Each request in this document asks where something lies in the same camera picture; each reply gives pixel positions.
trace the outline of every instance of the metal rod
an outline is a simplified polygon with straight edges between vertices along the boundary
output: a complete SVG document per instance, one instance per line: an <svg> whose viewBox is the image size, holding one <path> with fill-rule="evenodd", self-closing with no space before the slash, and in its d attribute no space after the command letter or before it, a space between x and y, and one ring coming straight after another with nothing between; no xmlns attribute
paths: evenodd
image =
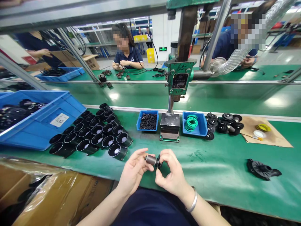
<svg viewBox="0 0 301 226"><path fill-rule="evenodd" d="M78 54L78 52L75 49L75 46L72 44L71 40L69 39L68 35L65 33L65 31L62 28L58 28L62 39L64 40L65 44L68 46L69 50L73 53L73 55L77 58L77 60L81 63L85 71L88 73L88 75L92 78L94 82L97 82L98 80L94 76L92 70L89 68L89 66L86 64L84 59L81 57L81 55Z"/></svg>
<svg viewBox="0 0 301 226"><path fill-rule="evenodd" d="M222 6L220 7L219 16L217 18L216 25L215 25L213 33L212 33L209 49L208 49L208 52L206 55L204 66L202 68L203 71L209 70L213 52L215 50L217 41L219 39L220 32L224 25L225 18L226 18L226 16L228 16L230 4L231 4L231 0L224 0L222 3Z"/></svg>
<svg viewBox="0 0 301 226"><path fill-rule="evenodd" d="M173 114L173 100L172 100L171 96L169 96L169 99L168 99L168 111L167 111L167 113Z"/></svg>
<svg viewBox="0 0 301 226"><path fill-rule="evenodd" d="M5 67L11 73L15 74L19 78L23 79L21 82L27 82L29 85L37 90L49 90L45 85L15 64L13 61L8 59L4 54L0 53L0 65Z"/></svg>

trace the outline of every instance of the white wall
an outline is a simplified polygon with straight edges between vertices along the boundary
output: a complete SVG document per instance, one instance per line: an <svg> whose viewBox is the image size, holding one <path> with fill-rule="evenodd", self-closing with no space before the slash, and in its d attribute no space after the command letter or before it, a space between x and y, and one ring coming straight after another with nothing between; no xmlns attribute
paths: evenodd
<svg viewBox="0 0 301 226"><path fill-rule="evenodd" d="M156 61L166 61L171 51L170 42L179 39L181 12L176 13L174 20L167 20L167 13L154 15L150 18L153 23L153 43L158 53L158 59L156 53L155 59ZM159 52L159 47L167 47L167 51Z"/></svg>

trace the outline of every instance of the blue plastic bin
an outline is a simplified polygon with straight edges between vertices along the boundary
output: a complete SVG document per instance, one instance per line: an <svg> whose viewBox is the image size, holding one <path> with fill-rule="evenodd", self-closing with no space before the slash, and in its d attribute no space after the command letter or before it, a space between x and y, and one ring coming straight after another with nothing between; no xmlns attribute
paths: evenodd
<svg viewBox="0 0 301 226"><path fill-rule="evenodd" d="M156 130L141 130L141 129L139 129L143 113L145 113L145 114L157 114ZM153 132L157 131L157 129L158 129L158 120L159 120L159 111L140 111L138 121L137 121L137 124L136 124L137 130L139 130L139 131L153 131Z"/></svg>
<svg viewBox="0 0 301 226"><path fill-rule="evenodd" d="M79 76L81 73L85 73L82 67L60 67L65 71L69 71L60 77L56 76L44 76L43 74L36 75L35 77L39 78L42 81L49 81L49 82L67 82L72 78Z"/></svg>
<svg viewBox="0 0 301 226"><path fill-rule="evenodd" d="M198 117L198 126L192 132L188 132L185 129L185 123L186 123L188 115L195 115L195 116ZM183 111L183 133L184 134L190 134L190 135L196 135L196 136L204 137L204 136L207 135L207 132L208 132L207 120L206 120L205 115L203 113Z"/></svg>
<svg viewBox="0 0 301 226"><path fill-rule="evenodd" d="M69 91L21 90L0 98L0 107L18 105L23 99L47 105L0 133L0 144L44 151L54 135L62 133L86 110ZM67 119L55 122L59 115Z"/></svg>

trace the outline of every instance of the workbench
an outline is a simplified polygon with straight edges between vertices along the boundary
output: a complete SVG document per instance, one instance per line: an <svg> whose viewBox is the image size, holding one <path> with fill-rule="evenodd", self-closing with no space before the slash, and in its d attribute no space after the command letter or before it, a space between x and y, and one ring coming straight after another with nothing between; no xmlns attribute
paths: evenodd
<svg viewBox="0 0 301 226"><path fill-rule="evenodd" d="M282 71L296 69L297 65L261 66L260 71L231 72L214 80L279 80L273 76ZM154 72L130 75L131 80L164 80L153 78ZM81 75L75 80L83 80ZM117 79L115 75L108 80ZM100 88L97 84L47 83L54 90L69 90L82 104L92 105L88 109L96 113L98 105L167 109L168 93L162 84L113 84ZM185 99L174 104L174 110L230 112L268 116L300 117L301 88L299 85L203 85L190 83ZM300 123L271 121L271 124L291 143L294 148L246 143L241 135L229 136L214 133L215 139L206 141L200 137L184 136L180 129L180 142L159 140L160 120L157 132L140 132L136 129L138 111L115 111L121 124L134 140L123 162L99 150L92 156L75 152L67 159L44 152L1 147L1 154L28 159L71 169L74 171L119 180L124 163L137 149L148 147L148 153L158 155L161 150L172 149L179 159L187 181L196 187L206 200L247 211L301 222L301 142ZM282 172L271 181L263 181L247 171L247 159L261 161ZM169 173L167 164L161 168L163 175ZM146 172L142 187L162 190L155 184L155 173Z"/></svg>

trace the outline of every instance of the sleeve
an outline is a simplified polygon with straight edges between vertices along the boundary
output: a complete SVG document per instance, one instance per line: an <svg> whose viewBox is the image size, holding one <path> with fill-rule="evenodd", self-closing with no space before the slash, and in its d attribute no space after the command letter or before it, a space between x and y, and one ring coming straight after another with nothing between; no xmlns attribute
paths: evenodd
<svg viewBox="0 0 301 226"><path fill-rule="evenodd" d="M257 49L252 49L250 52L249 52L249 55L254 57L257 55Z"/></svg>

